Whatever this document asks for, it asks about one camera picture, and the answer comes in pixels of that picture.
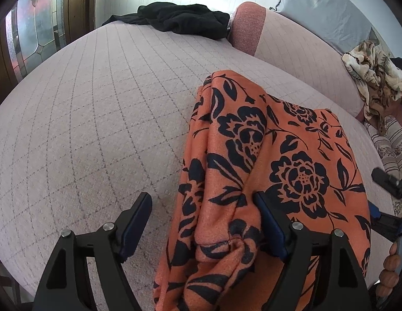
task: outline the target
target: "floral blanket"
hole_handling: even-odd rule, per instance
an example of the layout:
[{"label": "floral blanket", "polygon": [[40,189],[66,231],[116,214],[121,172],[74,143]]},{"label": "floral blanket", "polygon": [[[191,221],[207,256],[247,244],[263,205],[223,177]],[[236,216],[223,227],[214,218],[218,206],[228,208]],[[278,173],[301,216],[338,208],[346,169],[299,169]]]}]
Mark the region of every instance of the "floral blanket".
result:
[{"label": "floral blanket", "polygon": [[372,41],[362,42],[343,54],[342,61],[365,103],[365,119],[383,136],[387,108],[402,97],[402,70]]},{"label": "floral blanket", "polygon": [[[366,273],[368,202],[337,117],[268,95],[233,71],[198,89],[166,249],[154,283],[157,311],[260,311],[283,263],[260,250],[265,191],[310,230],[342,229]],[[318,257],[298,310],[309,302]]]}]

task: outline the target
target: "black mount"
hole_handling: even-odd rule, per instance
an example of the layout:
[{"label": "black mount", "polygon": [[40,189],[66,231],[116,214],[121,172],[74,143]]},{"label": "black mount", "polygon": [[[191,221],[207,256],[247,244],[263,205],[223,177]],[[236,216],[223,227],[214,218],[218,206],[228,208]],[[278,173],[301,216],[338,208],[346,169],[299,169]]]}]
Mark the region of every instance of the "black mount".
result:
[{"label": "black mount", "polygon": [[94,257],[110,311],[141,311],[121,263],[135,253],[152,211],[152,199],[141,193],[115,223],[75,235],[64,230],[44,269],[33,311],[97,311],[86,257]]},{"label": "black mount", "polygon": [[[372,180],[390,193],[393,197],[402,200],[402,179],[399,180],[395,176],[385,173],[380,168],[374,168],[372,171]],[[371,228],[381,236],[391,242],[397,242],[397,252],[401,252],[402,256],[402,218],[385,214],[379,211],[378,207],[369,203],[371,215]],[[384,301],[377,303],[376,287],[373,285],[369,289],[371,302],[375,311],[402,311],[402,266],[400,266],[399,281],[391,294]]]},{"label": "black mount", "polygon": [[262,311],[294,311],[305,284],[311,256],[319,256],[316,282],[306,310],[370,311],[362,270],[346,234],[313,232],[271,204],[264,192],[254,194],[262,215],[262,229],[270,251],[285,263]]}]

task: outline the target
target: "human hand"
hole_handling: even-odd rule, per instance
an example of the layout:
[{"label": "human hand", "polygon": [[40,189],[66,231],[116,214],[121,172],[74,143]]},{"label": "human hand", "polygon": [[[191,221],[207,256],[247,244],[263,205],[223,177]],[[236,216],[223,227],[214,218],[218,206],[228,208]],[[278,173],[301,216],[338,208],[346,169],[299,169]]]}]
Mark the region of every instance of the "human hand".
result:
[{"label": "human hand", "polygon": [[399,276],[394,271],[398,268],[401,258],[396,252],[397,243],[394,243],[390,248],[390,255],[385,258],[384,270],[380,273],[380,283],[376,289],[378,297],[388,297],[398,283]]}]

